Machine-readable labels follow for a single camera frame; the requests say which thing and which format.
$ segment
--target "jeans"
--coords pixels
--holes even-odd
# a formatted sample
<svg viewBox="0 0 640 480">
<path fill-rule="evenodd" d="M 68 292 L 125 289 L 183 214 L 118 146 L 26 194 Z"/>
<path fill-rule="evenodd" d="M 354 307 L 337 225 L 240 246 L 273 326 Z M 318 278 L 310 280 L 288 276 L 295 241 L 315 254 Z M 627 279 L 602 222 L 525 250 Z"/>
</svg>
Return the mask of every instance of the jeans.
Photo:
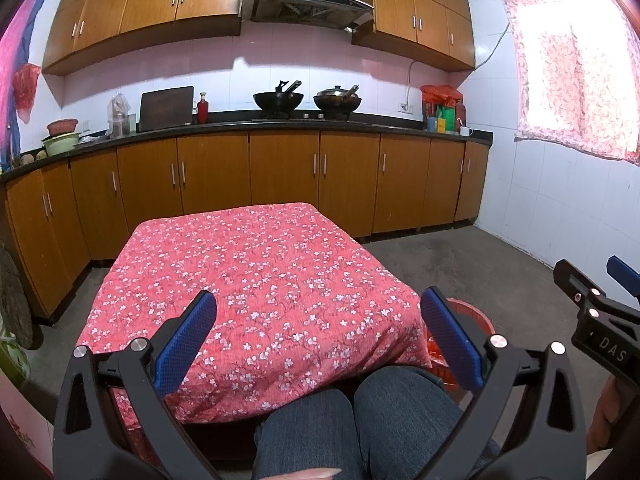
<svg viewBox="0 0 640 480">
<path fill-rule="evenodd" d="M 381 368 L 358 387 L 353 407 L 328 388 L 271 413 L 255 433 L 253 480 L 315 467 L 340 468 L 335 480 L 412 480 L 461 414 L 439 378 Z M 497 453 L 491 441 L 476 470 Z"/>
</svg>

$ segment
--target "red bottle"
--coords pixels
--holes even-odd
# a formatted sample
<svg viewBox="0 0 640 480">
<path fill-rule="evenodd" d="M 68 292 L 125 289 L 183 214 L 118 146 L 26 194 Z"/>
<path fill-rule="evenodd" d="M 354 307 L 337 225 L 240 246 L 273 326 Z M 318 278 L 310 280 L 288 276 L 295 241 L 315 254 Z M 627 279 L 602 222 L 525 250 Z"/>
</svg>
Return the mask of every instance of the red bottle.
<svg viewBox="0 0 640 480">
<path fill-rule="evenodd" d="M 209 103 L 204 100 L 206 92 L 200 92 L 200 101 L 198 102 L 198 124 L 207 124 L 209 122 Z"/>
</svg>

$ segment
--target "black countertop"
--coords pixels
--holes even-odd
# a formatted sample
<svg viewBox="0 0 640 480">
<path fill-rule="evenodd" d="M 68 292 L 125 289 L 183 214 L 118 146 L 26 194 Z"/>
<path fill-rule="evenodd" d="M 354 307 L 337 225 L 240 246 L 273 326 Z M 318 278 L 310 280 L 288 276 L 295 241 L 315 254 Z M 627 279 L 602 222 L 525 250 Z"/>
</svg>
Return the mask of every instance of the black countertop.
<svg viewBox="0 0 640 480">
<path fill-rule="evenodd" d="M 233 112 L 214 112 L 209 114 L 209 124 L 190 124 L 188 126 L 176 126 L 175 128 L 165 128 L 163 130 L 154 130 L 151 132 L 143 132 L 129 134 L 118 139 L 96 140 L 80 145 L 70 152 L 60 153 L 58 155 L 48 156 L 41 160 L 36 160 L 31 164 L 20 166 L 13 170 L 9 170 L 0 175 L 0 182 L 7 182 L 18 176 L 37 170 L 49 164 L 53 164 L 66 158 L 73 158 L 87 153 L 98 152 L 100 150 L 108 150 L 133 144 L 135 142 L 144 142 L 146 140 L 167 139 L 171 137 L 189 136 L 196 134 L 222 134 L 226 132 L 254 132 L 264 130 L 321 130 L 326 132 L 353 132 L 353 133 L 372 133 L 372 134 L 396 134 L 417 137 L 429 137 L 431 139 L 453 140 L 455 142 L 478 142 L 479 144 L 492 145 L 492 132 L 484 130 L 473 130 L 469 137 L 461 137 L 451 134 L 436 134 L 425 132 L 421 129 L 420 121 L 408 119 L 370 115 L 370 114 L 351 114 L 349 121 L 332 121 L 325 119 L 304 119 L 302 114 L 305 110 L 296 110 L 296 114 L 291 119 L 284 120 L 262 120 L 259 119 L 260 110 L 240 110 Z M 314 117 L 318 111 L 310 110 L 310 117 Z"/>
</svg>

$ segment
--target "pink curtain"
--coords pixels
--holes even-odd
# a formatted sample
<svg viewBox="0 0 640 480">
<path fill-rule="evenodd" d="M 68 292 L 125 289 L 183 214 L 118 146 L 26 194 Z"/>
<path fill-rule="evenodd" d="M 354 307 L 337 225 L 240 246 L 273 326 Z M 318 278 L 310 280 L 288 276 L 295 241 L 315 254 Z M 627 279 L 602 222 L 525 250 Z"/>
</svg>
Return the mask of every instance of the pink curtain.
<svg viewBox="0 0 640 480">
<path fill-rule="evenodd" d="M 520 83 L 517 136 L 638 163 L 640 41 L 615 0 L 503 0 Z"/>
</svg>

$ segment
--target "concrete floor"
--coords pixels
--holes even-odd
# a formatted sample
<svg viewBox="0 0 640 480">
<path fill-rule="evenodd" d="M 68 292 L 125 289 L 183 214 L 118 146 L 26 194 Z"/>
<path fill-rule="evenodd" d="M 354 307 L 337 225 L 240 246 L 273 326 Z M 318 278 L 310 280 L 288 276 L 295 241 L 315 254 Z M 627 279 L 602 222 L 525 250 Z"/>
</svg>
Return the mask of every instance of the concrete floor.
<svg viewBox="0 0 640 480">
<path fill-rule="evenodd" d="M 551 269 L 473 226 L 370 241 L 364 247 L 416 292 L 436 285 L 446 296 L 480 308 L 496 331 L 518 346 L 542 350 L 551 341 L 563 342 L 590 423 L 607 373 L 571 345 L 577 311 L 554 285 Z M 42 328 L 41 348 L 28 352 L 32 371 L 25 396 L 50 420 L 69 356 L 106 273 L 89 273 L 60 321 Z M 520 394 L 514 392 L 494 433 L 498 442 L 507 435 Z"/>
</svg>

